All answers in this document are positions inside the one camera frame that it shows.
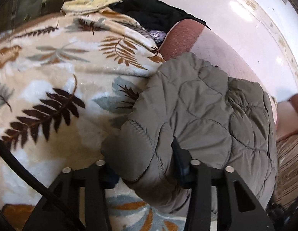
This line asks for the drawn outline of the striped beige sofa cushion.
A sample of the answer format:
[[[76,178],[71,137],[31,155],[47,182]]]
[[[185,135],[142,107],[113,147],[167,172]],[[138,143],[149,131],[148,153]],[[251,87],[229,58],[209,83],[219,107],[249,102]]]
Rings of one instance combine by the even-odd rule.
[[[277,142],[278,174],[275,201],[284,208],[298,197],[298,135]]]

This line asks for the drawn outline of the black garment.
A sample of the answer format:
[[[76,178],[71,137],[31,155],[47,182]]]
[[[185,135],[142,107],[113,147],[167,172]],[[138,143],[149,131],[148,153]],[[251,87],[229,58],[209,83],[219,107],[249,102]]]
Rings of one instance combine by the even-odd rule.
[[[184,19],[195,20],[207,26],[202,19],[160,0],[122,0],[109,7],[115,12],[135,19],[148,32],[158,30],[168,33],[176,23]]]

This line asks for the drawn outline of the grey quilted hooded jacket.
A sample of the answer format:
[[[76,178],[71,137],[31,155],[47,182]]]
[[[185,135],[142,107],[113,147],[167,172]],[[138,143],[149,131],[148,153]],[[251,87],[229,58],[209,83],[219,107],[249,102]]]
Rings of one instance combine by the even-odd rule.
[[[101,145],[106,162],[152,207],[186,216],[190,190],[174,172],[171,143],[207,166],[232,166],[265,207],[277,174],[275,122],[262,87],[184,53],[163,63],[120,129]]]

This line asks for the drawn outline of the yellow patterned cloth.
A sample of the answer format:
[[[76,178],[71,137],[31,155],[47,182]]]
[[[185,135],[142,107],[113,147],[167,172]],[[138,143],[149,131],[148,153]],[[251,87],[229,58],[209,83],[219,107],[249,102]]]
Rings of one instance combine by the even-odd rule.
[[[111,4],[122,2],[123,0],[72,0],[64,2],[61,12],[72,15],[85,15],[108,7]]]

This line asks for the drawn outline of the cream leaf-print blanket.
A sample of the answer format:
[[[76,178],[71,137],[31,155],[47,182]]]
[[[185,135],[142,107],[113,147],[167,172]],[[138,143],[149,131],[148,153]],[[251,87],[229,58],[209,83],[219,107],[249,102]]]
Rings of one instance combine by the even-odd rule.
[[[44,186],[90,166],[164,62],[138,20],[54,15],[0,42],[0,139]]]

